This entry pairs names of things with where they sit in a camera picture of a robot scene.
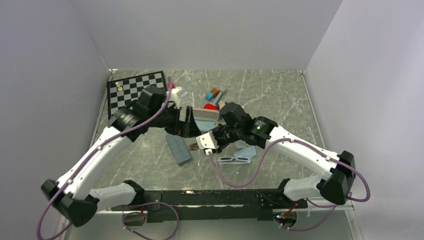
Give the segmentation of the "blue and orange toy block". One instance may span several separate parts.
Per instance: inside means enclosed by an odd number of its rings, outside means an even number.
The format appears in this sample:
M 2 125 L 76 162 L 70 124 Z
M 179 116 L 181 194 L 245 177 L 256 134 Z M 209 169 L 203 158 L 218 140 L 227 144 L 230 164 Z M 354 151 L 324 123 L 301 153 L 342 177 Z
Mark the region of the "blue and orange toy block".
M 219 94 L 219 90 L 217 88 L 212 88 L 210 91 L 208 91 L 205 95 L 205 99 L 207 101 L 211 101 L 213 100 L 218 94 Z

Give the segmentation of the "grey-blue glasses case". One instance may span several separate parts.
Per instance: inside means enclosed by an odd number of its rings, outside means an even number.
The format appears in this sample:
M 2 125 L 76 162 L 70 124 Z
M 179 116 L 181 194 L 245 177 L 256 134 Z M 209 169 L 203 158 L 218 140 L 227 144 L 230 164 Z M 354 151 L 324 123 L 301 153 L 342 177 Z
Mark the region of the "grey-blue glasses case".
M 192 160 L 192 156 L 182 137 L 166 134 L 166 142 L 178 166 L 182 166 Z

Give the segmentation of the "light blue cleaning cloth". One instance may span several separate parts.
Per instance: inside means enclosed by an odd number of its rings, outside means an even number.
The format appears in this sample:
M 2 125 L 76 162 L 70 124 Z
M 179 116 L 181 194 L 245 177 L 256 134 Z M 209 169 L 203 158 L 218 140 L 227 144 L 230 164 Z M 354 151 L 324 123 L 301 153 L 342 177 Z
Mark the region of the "light blue cleaning cloth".
M 217 121 L 195 120 L 196 125 L 202 132 L 207 132 L 218 126 Z

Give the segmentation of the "cream toy cart blue wheels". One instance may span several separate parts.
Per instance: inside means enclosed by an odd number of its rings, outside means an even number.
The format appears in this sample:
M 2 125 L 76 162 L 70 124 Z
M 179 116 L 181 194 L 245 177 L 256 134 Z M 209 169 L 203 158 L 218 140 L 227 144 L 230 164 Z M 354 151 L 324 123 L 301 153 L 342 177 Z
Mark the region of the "cream toy cart blue wheels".
M 228 104 L 228 102 L 222 102 L 221 101 L 221 102 L 216 103 L 215 106 L 218 110 L 220 110 L 221 108 L 225 107 L 227 104 Z

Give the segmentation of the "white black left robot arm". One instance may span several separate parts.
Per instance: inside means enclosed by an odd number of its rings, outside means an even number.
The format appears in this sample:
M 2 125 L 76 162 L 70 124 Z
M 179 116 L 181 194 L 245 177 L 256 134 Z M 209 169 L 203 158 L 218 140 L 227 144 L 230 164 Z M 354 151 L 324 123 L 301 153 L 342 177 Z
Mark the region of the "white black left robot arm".
M 98 189 L 94 184 L 119 153 L 149 128 L 164 129 L 182 138 L 199 136 L 192 107 L 186 108 L 185 120 L 180 120 L 180 99 L 186 94 L 179 86 L 169 91 L 147 87 L 138 99 L 116 111 L 94 145 L 68 172 L 42 184 L 41 190 L 52 206 L 75 227 L 85 225 L 107 208 L 139 209 L 146 201 L 145 191 L 133 180 Z

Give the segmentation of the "black white chessboard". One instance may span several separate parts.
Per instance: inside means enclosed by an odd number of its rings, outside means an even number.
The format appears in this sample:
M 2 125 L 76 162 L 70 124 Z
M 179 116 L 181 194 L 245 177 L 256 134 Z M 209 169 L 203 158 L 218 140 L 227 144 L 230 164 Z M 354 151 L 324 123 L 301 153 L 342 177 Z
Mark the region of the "black white chessboard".
M 107 84 L 108 125 L 112 124 L 115 113 L 122 115 L 121 109 L 128 109 L 141 122 L 148 120 L 161 108 L 166 91 L 163 71 L 112 80 Z

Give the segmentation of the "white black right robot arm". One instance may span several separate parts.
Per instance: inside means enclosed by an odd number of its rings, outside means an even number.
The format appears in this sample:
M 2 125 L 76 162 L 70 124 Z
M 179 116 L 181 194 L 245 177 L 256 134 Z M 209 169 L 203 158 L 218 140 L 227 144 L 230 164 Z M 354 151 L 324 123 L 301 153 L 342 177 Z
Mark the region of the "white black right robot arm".
M 220 110 L 224 124 L 213 128 L 215 153 L 230 143 L 243 141 L 251 146 L 283 154 L 307 167 L 314 174 L 300 179 L 285 179 L 276 193 L 276 202 L 288 208 L 295 201 L 322 197 L 335 205 L 343 205 L 356 178 L 354 155 L 320 148 L 287 131 L 275 121 L 258 116 L 252 118 L 236 103 L 230 102 Z

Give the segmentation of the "pink glasses case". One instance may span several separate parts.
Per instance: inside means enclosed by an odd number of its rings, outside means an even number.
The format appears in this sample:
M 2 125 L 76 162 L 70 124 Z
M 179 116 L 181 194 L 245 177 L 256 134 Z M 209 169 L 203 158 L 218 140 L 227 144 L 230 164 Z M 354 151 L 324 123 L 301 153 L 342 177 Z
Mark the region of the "pink glasses case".
M 216 121 L 219 125 L 220 113 L 218 110 L 193 107 L 193 115 L 195 120 Z

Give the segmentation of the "brown-framed sunglasses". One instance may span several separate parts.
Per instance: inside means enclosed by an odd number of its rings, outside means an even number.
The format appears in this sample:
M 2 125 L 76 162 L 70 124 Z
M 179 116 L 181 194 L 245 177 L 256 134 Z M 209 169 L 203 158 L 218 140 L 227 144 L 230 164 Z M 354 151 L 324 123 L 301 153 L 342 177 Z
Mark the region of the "brown-framed sunglasses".
M 197 143 L 189 144 L 187 147 L 188 147 L 188 149 L 190 151 L 197 151 L 197 150 L 199 150 L 199 145 Z

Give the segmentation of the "grey toy bar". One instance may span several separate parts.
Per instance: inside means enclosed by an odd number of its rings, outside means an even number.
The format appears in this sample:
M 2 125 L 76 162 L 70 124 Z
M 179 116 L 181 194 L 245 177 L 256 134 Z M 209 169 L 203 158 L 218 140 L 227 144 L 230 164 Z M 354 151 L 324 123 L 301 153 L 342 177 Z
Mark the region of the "grey toy bar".
M 216 95 L 216 97 L 213 99 L 213 104 L 216 105 L 219 100 L 222 98 L 222 96 L 224 95 L 224 93 L 226 92 L 226 88 L 220 88 L 218 94 Z

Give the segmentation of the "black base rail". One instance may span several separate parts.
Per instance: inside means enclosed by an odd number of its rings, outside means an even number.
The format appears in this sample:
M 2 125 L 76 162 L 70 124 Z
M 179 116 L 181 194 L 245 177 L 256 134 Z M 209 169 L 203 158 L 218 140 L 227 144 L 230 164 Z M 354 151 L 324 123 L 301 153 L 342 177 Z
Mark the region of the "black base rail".
M 283 194 L 283 189 L 210 189 L 210 190 L 146 190 L 144 202 L 130 205 L 118 205 L 112 211 L 146 212 L 148 223 L 161 223 L 175 220 L 175 213 L 180 220 L 232 220 L 256 219 L 271 221 L 275 214 L 308 207 L 305 200 L 290 200 Z

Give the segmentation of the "white-framed sunglasses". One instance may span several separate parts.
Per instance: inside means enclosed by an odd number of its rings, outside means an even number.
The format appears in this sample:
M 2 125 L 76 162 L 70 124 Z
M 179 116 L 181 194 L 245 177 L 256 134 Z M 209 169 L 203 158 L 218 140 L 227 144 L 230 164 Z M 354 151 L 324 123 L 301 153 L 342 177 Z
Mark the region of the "white-framed sunglasses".
M 252 161 L 246 157 L 223 156 L 217 160 L 219 165 L 243 165 L 250 164 Z

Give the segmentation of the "red toy block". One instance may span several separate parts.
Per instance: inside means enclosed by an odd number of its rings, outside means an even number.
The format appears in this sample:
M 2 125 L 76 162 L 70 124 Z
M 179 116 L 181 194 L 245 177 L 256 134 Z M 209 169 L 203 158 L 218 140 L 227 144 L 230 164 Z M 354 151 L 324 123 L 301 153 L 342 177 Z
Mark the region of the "red toy block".
M 217 110 L 218 109 L 215 104 L 211 104 L 211 103 L 205 104 L 203 108 L 208 109 L 208 110 Z

